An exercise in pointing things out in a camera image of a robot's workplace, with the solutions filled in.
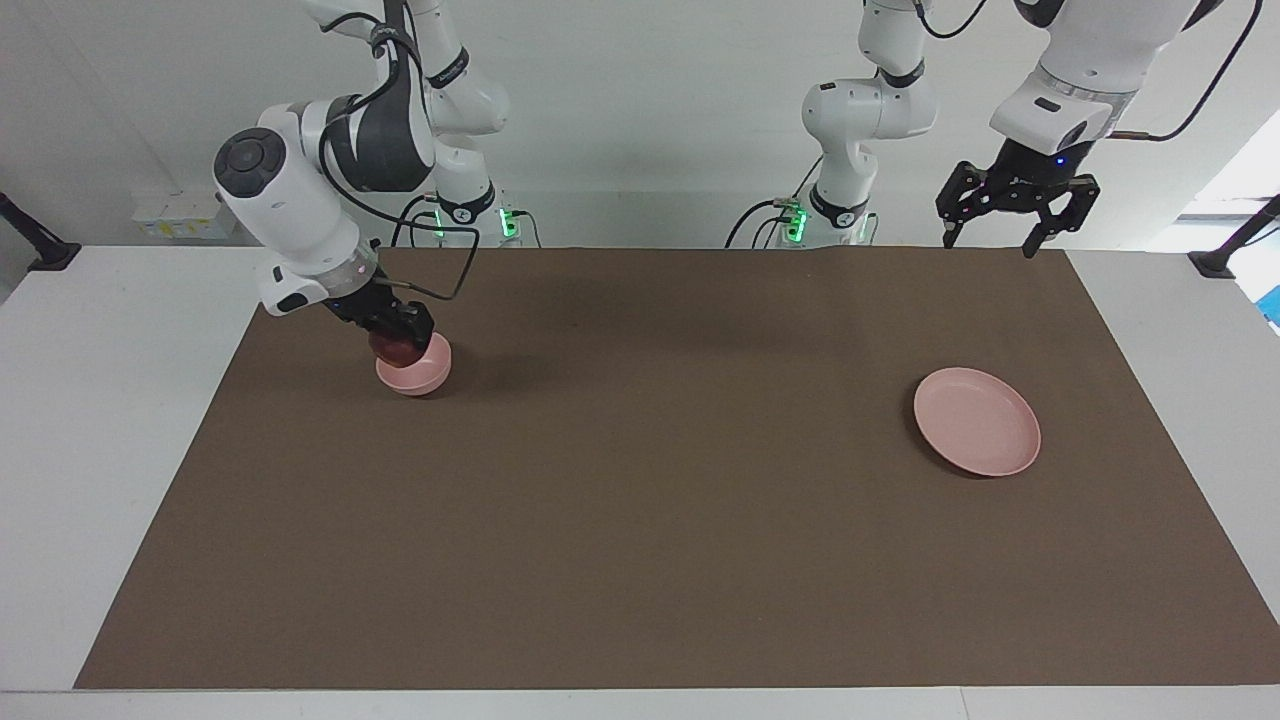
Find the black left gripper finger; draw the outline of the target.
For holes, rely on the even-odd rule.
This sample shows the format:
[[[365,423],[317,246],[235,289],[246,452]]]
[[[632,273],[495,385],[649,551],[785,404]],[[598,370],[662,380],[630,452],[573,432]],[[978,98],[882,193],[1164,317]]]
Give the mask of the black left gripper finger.
[[[942,246],[954,249],[968,222],[991,213],[987,187],[989,173],[970,161],[960,161],[945,181],[934,200],[943,223]]]
[[[1037,223],[1021,245],[1021,255],[1032,259],[1046,243],[1052,242],[1060,234],[1079,231],[1091,214],[1100,192],[1101,188],[1094,177],[1074,177],[1065,184],[1046,190],[1043,196],[1036,201]]]

